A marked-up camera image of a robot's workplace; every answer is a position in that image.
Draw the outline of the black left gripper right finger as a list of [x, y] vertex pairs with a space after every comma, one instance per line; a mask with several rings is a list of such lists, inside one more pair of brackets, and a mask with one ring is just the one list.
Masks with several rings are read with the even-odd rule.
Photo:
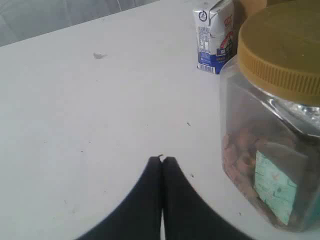
[[174, 157], [162, 162], [163, 220], [167, 240], [249, 240], [199, 196]]

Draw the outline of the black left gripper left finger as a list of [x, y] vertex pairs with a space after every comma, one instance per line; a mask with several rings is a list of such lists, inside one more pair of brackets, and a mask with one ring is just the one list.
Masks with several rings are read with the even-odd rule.
[[159, 240], [163, 206], [160, 157], [152, 156], [125, 199], [79, 240]]

